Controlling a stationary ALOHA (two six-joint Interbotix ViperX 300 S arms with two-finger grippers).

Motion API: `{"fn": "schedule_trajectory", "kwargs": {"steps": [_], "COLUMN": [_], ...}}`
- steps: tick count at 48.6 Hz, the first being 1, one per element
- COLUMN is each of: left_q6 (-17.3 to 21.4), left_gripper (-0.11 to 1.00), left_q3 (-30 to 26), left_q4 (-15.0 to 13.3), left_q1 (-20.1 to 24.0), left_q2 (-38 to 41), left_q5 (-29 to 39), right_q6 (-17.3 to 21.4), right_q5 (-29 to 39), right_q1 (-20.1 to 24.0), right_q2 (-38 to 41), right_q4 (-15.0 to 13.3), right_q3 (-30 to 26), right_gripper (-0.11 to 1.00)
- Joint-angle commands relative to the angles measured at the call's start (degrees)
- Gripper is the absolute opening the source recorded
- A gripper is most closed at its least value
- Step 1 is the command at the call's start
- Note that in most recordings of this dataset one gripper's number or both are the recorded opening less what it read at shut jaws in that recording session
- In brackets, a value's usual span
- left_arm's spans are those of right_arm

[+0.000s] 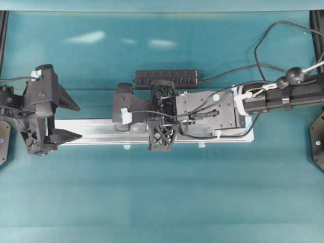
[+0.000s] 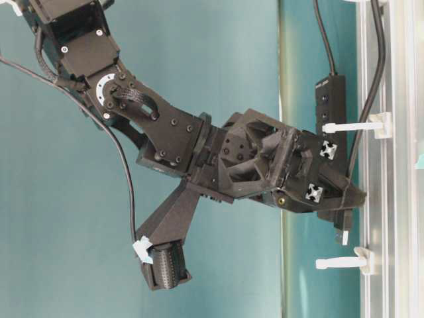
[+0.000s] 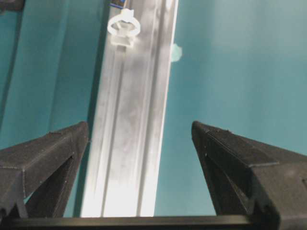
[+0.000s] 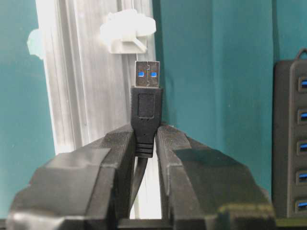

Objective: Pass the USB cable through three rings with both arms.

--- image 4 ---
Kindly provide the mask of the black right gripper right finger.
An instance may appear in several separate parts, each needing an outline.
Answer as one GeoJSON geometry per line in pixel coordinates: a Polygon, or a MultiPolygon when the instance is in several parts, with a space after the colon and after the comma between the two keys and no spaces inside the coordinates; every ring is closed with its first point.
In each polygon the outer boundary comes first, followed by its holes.
{"type": "Polygon", "coordinates": [[[175,230],[273,230],[271,202],[249,169],[171,126],[156,133],[162,217],[175,230]]]}

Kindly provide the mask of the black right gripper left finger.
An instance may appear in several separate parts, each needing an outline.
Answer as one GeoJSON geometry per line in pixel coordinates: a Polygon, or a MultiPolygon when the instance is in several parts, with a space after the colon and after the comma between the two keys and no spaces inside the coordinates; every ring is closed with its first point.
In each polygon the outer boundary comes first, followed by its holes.
{"type": "Polygon", "coordinates": [[[112,230],[130,215],[130,125],[39,167],[11,205],[9,230],[112,230]]]}

